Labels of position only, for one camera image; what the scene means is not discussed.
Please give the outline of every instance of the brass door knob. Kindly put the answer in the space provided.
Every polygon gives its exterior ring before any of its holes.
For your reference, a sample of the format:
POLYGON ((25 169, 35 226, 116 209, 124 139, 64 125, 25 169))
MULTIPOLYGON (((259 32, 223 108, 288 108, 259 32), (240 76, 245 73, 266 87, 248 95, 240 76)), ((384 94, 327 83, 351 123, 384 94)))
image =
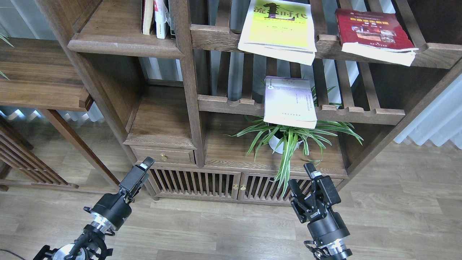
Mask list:
POLYGON ((166 155, 164 155, 164 154, 160 154, 160 159, 162 161, 166 161, 168 159, 168 157, 166 155))

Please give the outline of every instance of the yellow-green book cover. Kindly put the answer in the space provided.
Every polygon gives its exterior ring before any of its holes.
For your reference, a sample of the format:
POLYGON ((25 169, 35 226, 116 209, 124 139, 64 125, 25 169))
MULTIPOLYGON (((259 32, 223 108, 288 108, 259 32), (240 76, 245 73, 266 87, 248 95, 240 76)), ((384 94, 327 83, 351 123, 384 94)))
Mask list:
POLYGON ((251 0, 238 49, 311 65, 314 39, 309 4, 251 0))

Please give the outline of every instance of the wooden table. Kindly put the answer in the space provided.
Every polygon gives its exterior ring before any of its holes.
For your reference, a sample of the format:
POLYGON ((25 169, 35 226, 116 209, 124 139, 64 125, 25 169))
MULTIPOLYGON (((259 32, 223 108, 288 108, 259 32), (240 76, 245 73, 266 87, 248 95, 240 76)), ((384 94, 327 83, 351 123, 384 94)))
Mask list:
MULTIPOLYGON (((0 78, 0 105, 39 109, 111 187, 117 188, 117 178, 56 111, 88 111, 93 103, 59 43, 23 38, 9 41, 14 48, 0 43, 0 71, 9 78, 0 78)), ((3 179, 2 184, 24 183, 3 179)))

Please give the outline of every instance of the cable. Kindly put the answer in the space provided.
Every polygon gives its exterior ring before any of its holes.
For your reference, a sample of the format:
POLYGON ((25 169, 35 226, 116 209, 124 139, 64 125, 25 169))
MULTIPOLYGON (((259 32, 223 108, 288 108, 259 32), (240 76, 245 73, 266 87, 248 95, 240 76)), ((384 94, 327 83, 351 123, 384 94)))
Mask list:
POLYGON ((11 252, 10 250, 0 249, 0 251, 5 251, 5 252, 7 252, 7 253, 10 253, 10 254, 12 254, 12 255, 18 257, 18 258, 21 259, 21 260, 26 260, 26 259, 20 257, 19 255, 17 255, 17 254, 15 254, 15 253, 11 252))

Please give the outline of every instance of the white flower pot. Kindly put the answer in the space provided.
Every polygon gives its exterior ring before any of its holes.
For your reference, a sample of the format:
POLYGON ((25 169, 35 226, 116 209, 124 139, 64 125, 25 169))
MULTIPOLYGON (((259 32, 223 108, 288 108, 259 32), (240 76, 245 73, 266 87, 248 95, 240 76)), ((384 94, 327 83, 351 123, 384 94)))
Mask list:
MULTIPOLYGON (((278 154, 282 154, 282 152, 284 151, 284 143, 282 143, 277 149, 276 148, 276 145, 278 145, 279 143, 279 138, 277 138, 276 136, 272 136, 270 139, 269 139, 269 146, 271 147, 271 149, 273 149, 276 153, 278 154)), ((295 146, 295 149, 298 149, 300 147, 300 144, 303 143, 303 140, 299 141, 297 143, 297 145, 295 146)))

